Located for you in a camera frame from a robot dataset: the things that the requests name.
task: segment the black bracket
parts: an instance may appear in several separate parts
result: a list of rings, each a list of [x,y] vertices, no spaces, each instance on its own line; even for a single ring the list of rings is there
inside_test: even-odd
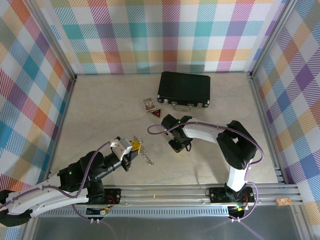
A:
[[[224,187],[210,187],[209,194],[207,195],[210,198],[210,203],[219,204],[219,203],[234,203],[226,195],[226,189]],[[237,203],[254,203],[255,197],[252,187],[245,187],[239,197],[236,199]]]
[[[106,199],[106,201],[107,201],[106,203],[109,204],[107,196],[111,196],[110,198],[114,199],[114,205],[118,205],[120,203],[120,199],[121,199],[121,189],[120,188],[105,188],[104,189],[104,199]]]

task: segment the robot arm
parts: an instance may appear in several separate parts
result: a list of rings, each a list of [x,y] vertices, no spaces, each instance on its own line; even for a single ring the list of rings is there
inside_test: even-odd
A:
[[[198,122],[198,120],[191,116],[184,116],[179,120],[169,114],[163,119],[161,125],[166,129],[170,129],[178,124],[187,122]],[[225,127],[234,129],[252,138],[238,121],[233,120]],[[232,201],[235,201],[239,197],[246,186],[247,180],[245,178],[249,163],[257,151],[257,147],[254,144],[229,130],[212,128],[206,125],[186,124],[173,129],[170,133],[173,135],[173,139],[169,141],[169,144],[177,153],[184,148],[188,149],[188,146],[190,150],[193,138],[218,144],[226,161],[230,165],[228,180],[225,184],[226,195]]]
[[[76,195],[94,151],[33,187],[19,192],[1,191],[0,203],[7,206],[5,210],[0,211],[0,223],[7,227],[14,227],[46,211],[67,205],[104,204],[105,190],[101,179],[120,166],[128,171],[131,161],[139,153],[139,149],[133,149],[132,143],[126,138],[117,137],[110,141],[110,147],[112,153],[108,156],[104,157],[101,152],[98,152],[94,157],[84,187],[76,198],[68,197],[61,191],[67,195]]]

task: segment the table surface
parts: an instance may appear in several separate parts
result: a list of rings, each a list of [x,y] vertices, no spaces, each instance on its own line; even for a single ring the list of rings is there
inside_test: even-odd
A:
[[[276,183],[277,177],[245,73],[210,73],[211,99],[208,108],[190,112],[173,110],[172,105],[155,102],[161,118],[146,113],[142,99],[157,100],[160,74],[80,75],[74,86],[56,150],[52,173],[79,160],[103,143],[119,136],[143,139],[143,146],[154,161],[149,166],[139,155],[131,168],[122,167],[102,179],[105,185],[132,184],[224,184],[229,165],[217,144],[201,139],[192,141],[192,150],[175,153],[170,137],[150,135],[147,127],[160,124],[171,114],[189,115],[199,121],[226,125],[238,120],[265,152],[264,162],[252,167],[249,181]],[[107,147],[104,155],[111,152]],[[254,161],[260,158],[257,152]]]

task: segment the black briefcase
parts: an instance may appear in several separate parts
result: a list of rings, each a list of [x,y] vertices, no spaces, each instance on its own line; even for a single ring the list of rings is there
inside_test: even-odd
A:
[[[189,112],[192,107],[207,108],[210,104],[210,77],[164,71],[157,95],[159,103],[172,104],[173,109]],[[176,105],[189,106],[178,109]]]

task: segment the cable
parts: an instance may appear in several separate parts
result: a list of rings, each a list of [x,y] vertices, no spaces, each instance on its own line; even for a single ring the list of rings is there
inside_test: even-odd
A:
[[[238,131],[238,130],[235,130],[233,128],[230,128],[230,127],[227,127],[227,126],[219,126],[219,125],[215,125],[215,124],[211,124],[211,123],[206,123],[206,122],[197,122],[197,121],[188,121],[188,122],[184,122],[184,123],[180,123],[180,124],[177,124],[167,130],[164,130],[164,131],[160,131],[160,132],[151,132],[150,131],[150,128],[154,128],[154,127],[164,127],[160,124],[155,124],[155,125],[151,125],[147,128],[147,132],[151,135],[159,135],[159,134],[165,134],[165,133],[168,133],[170,131],[172,131],[173,129],[176,129],[180,126],[184,126],[184,125],[203,125],[203,126],[207,126],[207,127],[211,127],[211,128],[215,128],[215,129],[224,129],[224,130],[228,130],[230,132],[233,132],[233,133],[236,133],[238,134],[239,136],[243,137],[244,139],[248,140],[249,142],[251,142],[252,144],[254,144],[256,146],[257,149],[259,149],[259,151],[261,152],[261,158],[255,162],[252,162],[252,163],[249,163],[248,166],[247,166],[247,169],[246,169],[246,172],[245,172],[245,176],[244,176],[244,180],[246,181],[247,184],[251,184],[254,186],[255,188],[255,191],[256,191],[256,198],[255,198],[255,202],[253,204],[253,207],[252,209],[248,212],[247,215],[243,216],[242,218],[239,218],[238,220],[243,220],[245,218],[247,218],[248,216],[251,215],[251,213],[255,210],[256,208],[256,205],[257,205],[257,202],[258,202],[258,198],[259,198],[259,193],[258,193],[258,188],[257,188],[257,185],[254,183],[254,182],[247,182],[247,178],[248,178],[248,171],[249,169],[251,169],[251,165],[254,165],[254,164],[258,164],[260,162],[262,162],[265,158],[265,153],[263,151],[263,149],[258,145],[258,143],[253,140],[251,137],[248,137],[247,135],[243,134],[242,132]]]
[[[78,212],[78,210],[76,209],[76,207],[75,207],[74,204],[72,204],[71,206],[72,206],[73,210],[75,211],[75,213],[76,213],[80,218],[82,218],[82,219],[84,219],[84,220],[86,220],[86,221],[91,222],[90,219],[86,218],[85,216],[82,216],[82,215]],[[99,221],[99,223],[102,223],[102,224],[106,225],[106,226],[110,229],[110,231],[112,232],[114,239],[118,239],[115,230],[112,228],[112,226],[111,226],[110,224],[102,221],[103,219],[105,219],[105,217],[102,218],[102,219]]]
[[[187,146],[185,146],[185,150],[186,150],[187,152],[190,152],[190,151],[191,151],[191,147],[192,147],[191,142],[190,142],[189,145],[187,145]]]
[[[96,210],[96,209],[93,209],[93,208],[90,208],[90,207],[87,207],[86,210],[87,211],[90,211],[92,213],[99,213],[100,214],[100,211],[103,210],[103,209],[99,209],[99,210]]]
[[[84,219],[84,220],[88,220],[88,221],[91,222],[90,219],[86,218],[85,216],[82,216],[82,215],[80,214],[80,212],[78,212],[78,210],[76,209],[76,207],[75,207],[74,204],[72,204],[71,206],[72,206],[73,210],[75,211],[75,213],[76,213],[80,218],[82,218],[82,219]]]
[[[254,188],[255,188],[255,191],[256,191],[256,197],[255,197],[255,201],[254,201],[254,204],[253,204],[253,206],[252,206],[252,208],[251,208],[251,210],[248,212],[248,214],[247,215],[245,215],[245,216],[243,216],[243,217],[241,217],[241,218],[236,218],[236,217],[234,217],[234,216],[231,216],[230,215],[230,217],[231,218],[233,218],[233,219],[235,219],[235,220],[243,220],[243,219],[245,219],[245,218],[247,218],[247,217],[249,217],[250,216],[250,214],[252,214],[252,212],[255,210],[255,208],[256,208],[256,205],[257,205],[257,202],[258,202],[258,198],[259,198],[259,192],[258,192],[258,187],[257,187],[257,185],[254,183],[254,182],[251,182],[251,181],[249,181],[247,184],[251,184],[251,185],[253,185],[254,186]]]
[[[204,194],[205,194],[207,197],[211,198],[211,196],[207,194],[207,191],[208,191],[208,190],[209,190],[209,188],[208,188],[207,190],[205,190]]]
[[[243,194],[243,196],[244,196],[244,198],[245,198],[245,200],[246,200],[246,203],[248,203],[248,196],[247,196],[247,194]]]
[[[224,130],[228,130],[230,132],[233,132],[233,133],[236,133],[238,134],[239,136],[243,137],[244,139],[248,140],[250,143],[252,143],[253,145],[256,146],[257,149],[259,149],[260,153],[261,153],[261,158],[255,162],[251,162],[248,164],[247,168],[246,168],[246,172],[245,172],[245,176],[244,176],[244,180],[247,182],[248,180],[248,172],[249,170],[251,169],[251,166],[254,165],[254,164],[258,164],[260,162],[262,162],[264,159],[265,159],[265,153],[264,151],[262,150],[262,148],[258,145],[258,143],[253,140],[251,137],[248,137],[247,135],[243,134],[242,132],[238,131],[238,130],[235,130],[231,127],[227,127],[227,126],[219,126],[219,125],[216,125],[216,124],[211,124],[211,123],[206,123],[206,122],[201,122],[201,121],[188,121],[188,122],[184,122],[184,123],[179,123],[171,128],[169,128],[168,130],[164,130],[164,131],[160,131],[160,132],[151,132],[150,131],[150,128],[154,128],[154,127],[164,127],[160,124],[155,124],[155,125],[151,125],[147,128],[147,132],[151,135],[159,135],[159,134],[165,134],[165,133],[168,133],[170,131],[172,131],[173,129],[176,129],[180,126],[184,126],[184,125],[203,125],[203,126],[207,126],[207,127],[211,127],[211,128],[214,128],[214,129],[224,129]]]
[[[115,199],[114,199],[114,197],[113,196],[111,196],[111,195],[107,195],[106,196],[107,198],[111,198],[112,199],[112,201],[113,201],[113,205],[111,206],[111,207],[109,207],[109,208],[112,208],[116,203],[115,203]]]
[[[86,169],[85,169],[85,172],[84,172],[84,175],[83,175],[83,178],[82,178],[81,185],[80,185],[79,190],[78,190],[78,192],[76,193],[76,195],[70,195],[70,194],[64,192],[63,190],[61,190],[60,188],[58,188],[58,187],[56,187],[56,186],[43,186],[42,188],[37,187],[37,188],[31,189],[31,190],[25,191],[25,192],[19,194],[18,196],[12,198],[10,201],[7,201],[6,203],[2,204],[2,205],[0,206],[0,209],[6,207],[6,206],[7,206],[8,204],[10,204],[10,203],[14,203],[15,200],[17,200],[17,199],[19,199],[19,198],[21,198],[21,197],[23,197],[23,196],[25,196],[25,195],[27,195],[27,194],[30,194],[30,193],[33,193],[33,192],[36,192],[36,191],[39,191],[39,190],[42,190],[42,189],[54,189],[54,190],[57,190],[58,192],[60,192],[61,194],[65,195],[66,197],[68,197],[68,198],[70,198],[70,199],[76,199],[76,198],[80,195],[81,191],[82,191],[83,188],[84,188],[84,185],[85,185],[85,182],[86,182],[88,173],[89,173],[89,169],[90,169],[91,164],[92,164],[92,162],[94,161],[96,155],[98,154],[98,152],[99,152],[101,149],[103,149],[105,146],[107,146],[107,145],[109,145],[109,144],[110,144],[110,141],[104,143],[104,144],[101,145],[101,146],[94,152],[94,154],[91,156],[91,158],[90,158],[90,160],[89,160],[89,163],[88,163],[88,165],[87,165],[87,167],[86,167]]]

